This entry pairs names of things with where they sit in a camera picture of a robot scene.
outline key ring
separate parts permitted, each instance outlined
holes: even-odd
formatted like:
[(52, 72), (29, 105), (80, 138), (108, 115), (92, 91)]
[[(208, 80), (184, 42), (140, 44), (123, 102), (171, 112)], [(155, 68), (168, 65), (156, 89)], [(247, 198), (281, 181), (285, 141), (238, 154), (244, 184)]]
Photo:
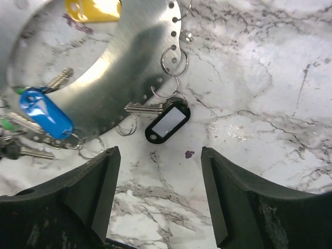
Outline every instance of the key ring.
[(133, 113), (130, 113), (131, 114), (131, 116), (133, 116), (133, 118), (135, 119), (135, 128), (134, 128), (134, 125), (132, 124), (131, 125), (131, 129), (130, 129), (130, 131), (127, 133), (127, 134), (125, 134), (125, 133), (123, 133), (121, 130), (120, 130), (120, 128), (119, 128), (119, 126), (116, 126), (116, 131), (119, 133), (119, 135), (121, 135), (121, 136), (131, 136), (132, 134), (134, 134), (135, 133), (135, 131), (137, 130), (137, 126), (138, 126), (138, 124), (137, 124), (137, 118), (136, 118), (136, 116), (133, 114)]
[(170, 76), (174, 76), (174, 77), (176, 77), (176, 76), (180, 76), (180, 75), (183, 74), (183, 73), (186, 71), (186, 69), (188, 68), (188, 65), (189, 65), (189, 56), (188, 56), (188, 53), (187, 53), (185, 50), (183, 50), (182, 48), (180, 48), (181, 52), (182, 52), (182, 53), (185, 55), (185, 57), (186, 57), (186, 66), (185, 66), (185, 68), (184, 68), (180, 73), (178, 73), (178, 74), (170, 73), (170, 72), (168, 72), (168, 71), (166, 70), (165, 62), (164, 62), (164, 58), (165, 58), (166, 53), (167, 53), (168, 51), (170, 51), (171, 49), (172, 49), (172, 47), (169, 47), (168, 49), (166, 49), (166, 50), (164, 51), (164, 53), (162, 53), (162, 55), (161, 55), (161, 60), (160, 60), (161, 68), (163, 69), (163, 71), (164, 71), (165, 73), (167, 73), (167, 74), (170, 75)]
[(71, 146), (71, 144), (65, 144), (64, 147), (66, 147), (67, 149), (78, 150), (80, 148), (80, 146), (81, 146), (80, 143), (81, 143), (82, 139), (80, 139), (79, 136), (76, 135), (75, 133), (72, 133), (71, 136), (73, 136), (74, 138), (78, 139), (77, 145), (75, 147), (73, 147), (73, 146)]
[(168, 97), (160, 96), (155, 92), (154, 87), (151, 87), (151, 91), (154, 94), (154, 96), (156, 96), (157, 98), (159, 98), (161, 100), (168, 100), (168, 99), (174, 97), (176, 95), (176, 92), (178, 91), (179, 85), (180, 85), (180, 83), (178, 82), (178, 78), (176, 76), (174, 76), (174, 78), (176, 80), (176, 90), (173, 92), (173, 94), (171, 96), (168, 96)]
[[(84, 137), (83, 139), (81, 139), (80, 140), (80, 142), (78, 143), (78, 150), (77, 150), (77, 152), (78, 152), (78, 155), (80, 156), (80, 157), (82, 157), (83, 159), (86, 159), (86, 160), (90, 160), (90, 159), (93, 159), (94, 157), (86, 157), (86, 156), (84, 156), (83, 154), (82, 154), (82, 152), (81, 152), (81, 150), (83, 149), (83, 146), (84, 146), (84, 143), (85, 143), (85, 140), (86, 139), (88, 139), (89, 137)], [(99, 140), (99, 143), (100, 143), (100, 145), (102, 146), (102, 150), (100, 151), (100, 153), (101, 152), (103, 152), (104, 150), (105, 150), (105, 145), (104, 145), (104, 142), (102, 141), (102, 139), (100, 138), (100, 136), (98, 136), (97, 137), (97, 139)]]
[(173, 22), (181, 21), (182, 19), (184, 19), (189, 14), (189, 11), (191, 10), (191, 6), (192, 6), (192, 0), (190, 0), (190, 4), (189, 4), (189, 6), (187, 8), (186, 13), (183, 16), (181, 16), (180, 19), (178, 19), (178, 18), (175, 17), (176, 21), (173, 21)]
[(187, 106), (189, 106), (189, 104), (188, 104), (188, 100), (187, 100), (186, 97), (183, 95), (183, 93), (181, 93), (180, 91), (175, 91), (175, 93), (181, 95), (182, 99), (183, 99), (184, 101), (186, 101)]

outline metal plate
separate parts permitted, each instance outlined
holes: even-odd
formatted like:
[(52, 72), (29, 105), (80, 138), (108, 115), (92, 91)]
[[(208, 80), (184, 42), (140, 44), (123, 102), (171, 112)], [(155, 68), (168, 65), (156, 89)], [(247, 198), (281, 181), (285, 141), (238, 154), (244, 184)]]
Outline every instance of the metal plate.
[[(14, 112), (22, 113), (18, 107), (19, 95), (7, 84), (11, 51), (33, 14), (48, 2), (27, 0), (25, 10), (16, 7), (13, 1), (2, 3), (0, 88)], [(167, 0), (122, 0), (114, 38), (102, 56), (74, 83), (48, 94), (72, 119), (80, 136), (93, 138), (103, 134), (124, 119), (127, 115), (124, 107), (129, 102), (146, 102), (152, 96), (150, 87), (158, 89), (169, 78), (160, 66), (160, 59), (172, 45), (176, 49), (166, 54), (165, 61), (171, 71), (177, 67), (181, 59), (178, 43), (181, 22), (174, 23), (172, 19), (180, 18), (181, 13), (177, 2), (172, 2), (174, 7)]]

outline white marble countertop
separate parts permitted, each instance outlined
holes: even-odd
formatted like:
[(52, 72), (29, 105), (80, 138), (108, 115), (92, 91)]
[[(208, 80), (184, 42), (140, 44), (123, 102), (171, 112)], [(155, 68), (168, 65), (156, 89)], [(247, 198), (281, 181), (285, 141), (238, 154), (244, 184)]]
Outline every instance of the white marble countertop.
[[(79, 77), (112, 38), (115, 24), (71, 23), (59, 2), (21, 38), (16, 82), (47, 82), (67, 66)], [(181, 0), (182, 10), (188, 3)], [(275, 183), (332, 190), (331, 22), (330, 0), (194, 0), (183, 27), (195, 40), (182, 44), (190, 66), (180, 78), (189, 123), (159, 146), (145, 139), (148, 117), (139, 118), (133, 136), (114, 130), (102, 136), (122, 156), (108, 237), (142, 249), (216, 248), (203, 146)], [(161, 93), (172, 88), (168, 82)], [(130, 124), (128, 118), (121, 126)], [(74, 151), (54, 153), (54, 161), (2, 159), (0, 194), (14, 195), (85, 162)]]

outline key tag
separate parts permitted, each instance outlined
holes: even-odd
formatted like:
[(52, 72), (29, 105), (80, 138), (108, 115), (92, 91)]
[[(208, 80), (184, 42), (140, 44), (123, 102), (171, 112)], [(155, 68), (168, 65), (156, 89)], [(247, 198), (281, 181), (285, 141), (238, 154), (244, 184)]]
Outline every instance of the key tag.
[(76, 22), (117, 22), (120, 0), (66, 0), (67, 13)]
[(26, 89), (20, 107), (55, 139), (66, 139), (74, 131), (73, 122), (45, 94), (36, 88)]
[(185, 102), (171, 104), (146, 128), (146, 139), (153, 144), (166, 142), (188, 122), (190, 115), (190, 109)]

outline metal key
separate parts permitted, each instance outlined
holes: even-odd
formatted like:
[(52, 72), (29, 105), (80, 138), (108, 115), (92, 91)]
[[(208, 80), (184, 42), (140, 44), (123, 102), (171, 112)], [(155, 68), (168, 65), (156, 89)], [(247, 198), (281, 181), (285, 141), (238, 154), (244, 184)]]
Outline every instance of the metal key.
[(17, 160), (20, 156), (39, 157), (51, 160), (54, 159), (54, 155), (52, 153), (28, 148), (22, 145), (18, 140), (13, 140), (11, 143), (0, 148), (0, 156), (11, 160)]
[(136, 104), (129, 103), (128, 105), (126, 105), (126, 107), (124, 109), (128, 113), (147, 113), (147, 114), (160, 115), (167, 107), (169, 107), (173, 103), (179, 102), (179, 101), (181, 103), (185, 102), (185, 100), (182, 98), (172, 97), (172, 98), (168, 99), (165, 103), (161, 103), (161, 104), (141, 105), (138, 103), (136, 103)]
[(10, 113), (7, 113), (6, 116), (9, 118), (10, 121), (12, 121), (24, 128), (27, 128), (31, 131), (34, 131), (35, 133), (38, 133), (38, 134), (44, 133), (44, 130), (41, 128), (41, 126), (39, 124), (32, 122), (17, 113), (10, 112)]
[(45, 88), (43, 93), (50, 93), (58, 90), (58, 88), (68, 82), (69, 78), (74, 75), (74, 70), (70, 67), (65, 68), (61, 74), (55, 77)]

